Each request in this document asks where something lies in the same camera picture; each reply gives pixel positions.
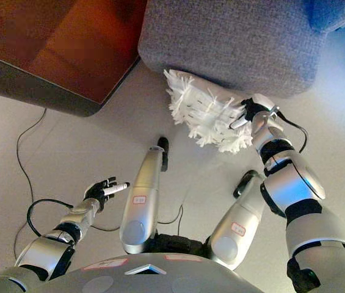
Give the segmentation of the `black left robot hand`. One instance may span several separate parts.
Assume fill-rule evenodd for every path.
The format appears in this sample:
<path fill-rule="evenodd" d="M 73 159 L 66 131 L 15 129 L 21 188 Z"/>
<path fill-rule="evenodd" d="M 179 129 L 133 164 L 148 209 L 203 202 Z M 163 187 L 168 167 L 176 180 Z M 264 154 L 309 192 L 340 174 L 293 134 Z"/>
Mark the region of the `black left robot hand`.
<path fill-rule="evenodd" d="M 129 182 L 119 184 L 116 177 L 112 176 L 103 181 L 95 183 L 90 186 L 84 194 L 84 199 L 93 198 L 98 200 L 100 206 L 98 213 L 104 210 L 104 205 L 115 197 L 115 194 L 127 189 L 130 186 Z"/>

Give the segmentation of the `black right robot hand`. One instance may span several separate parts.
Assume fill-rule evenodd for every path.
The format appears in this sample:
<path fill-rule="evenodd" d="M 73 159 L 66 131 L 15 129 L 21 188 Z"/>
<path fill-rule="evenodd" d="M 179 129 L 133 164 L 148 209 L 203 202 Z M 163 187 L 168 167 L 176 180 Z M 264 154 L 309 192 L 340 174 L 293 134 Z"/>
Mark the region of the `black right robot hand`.
<path fill-rule="evenodd" d="M 230 124 L 230 129 L 237 129 L 248 122 L 252 122 L 254 116 L 259 112 L 276 113 L 279 107 L 268 97 L 256 93 L 241 102 L 244 106 L 241 116 Z"/>

